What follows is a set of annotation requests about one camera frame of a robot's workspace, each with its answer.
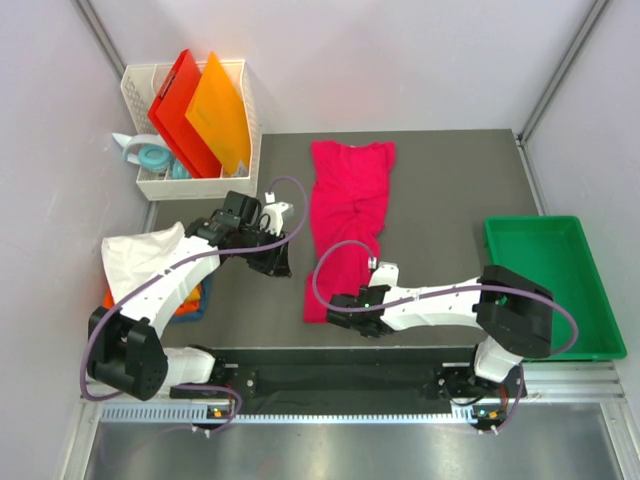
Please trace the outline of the magenta t shirt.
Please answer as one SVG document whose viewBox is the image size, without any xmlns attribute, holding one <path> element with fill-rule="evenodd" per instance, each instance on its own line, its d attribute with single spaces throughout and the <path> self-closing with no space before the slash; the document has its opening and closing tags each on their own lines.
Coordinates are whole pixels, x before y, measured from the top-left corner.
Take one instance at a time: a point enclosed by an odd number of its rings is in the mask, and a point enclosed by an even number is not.
<svg viewBox="0 0 640 480">
<path fill-rule="evenodd" d="M 350 146 L 335 141 L 311 144 L 315 167 L 310 223 L 318 257 L 335 244 L 357 240 L 375 256 L 378 236 L 385 227 L 390 196 L 390 175 L 395 164 L 392 142 Z M 335 250 L 316 277 L 322 298 L 356 294 L 370 279 L 369 255 L 358 246 Z"/>
</svg>

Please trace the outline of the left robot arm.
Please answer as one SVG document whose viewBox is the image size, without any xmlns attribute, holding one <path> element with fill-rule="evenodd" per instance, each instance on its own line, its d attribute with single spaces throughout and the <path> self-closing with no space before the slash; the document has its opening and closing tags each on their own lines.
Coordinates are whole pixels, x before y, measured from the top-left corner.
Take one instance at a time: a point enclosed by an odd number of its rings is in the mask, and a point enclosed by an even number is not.
<svg viewBox="0 0 640 480">
<path fill-rule="evenodd" d="M 263 200 L 228 193 L 221 208 L 186 228 L 146 282 L 113 307 L 93 312 L 82 380 L 142 401 L 186 384 L 205 396 L 220 394 L 227 374 L 213 354 L 202 347 L 165 348 L 161 337 L 188 295 L 230 257 L 270 277 L 290 276 L 284 224 L 293 212 L 273 193 Z"/>
</svg>

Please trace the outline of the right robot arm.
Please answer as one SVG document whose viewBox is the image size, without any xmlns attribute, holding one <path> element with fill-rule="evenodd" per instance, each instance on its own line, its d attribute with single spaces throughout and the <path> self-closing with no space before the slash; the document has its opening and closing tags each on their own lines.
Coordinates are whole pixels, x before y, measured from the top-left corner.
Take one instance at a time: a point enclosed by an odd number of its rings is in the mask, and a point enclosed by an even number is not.
<svg viewBox="0 0 640 480">
<path fill-rule="evenodd" d="M 486 338 L 475 347 L 465 378 L 481 396 L 498 389 L 522 360 L 551 355 L 553 297 L 525 277 L 489 265 L 442 296 L 437 287 L 402 288 L 398 277 L 396 264 L 380 264 L 356 295 L 332 296 L 327 321 L 368 338 L 420 327 L 482 330 Z"/>
</svg>

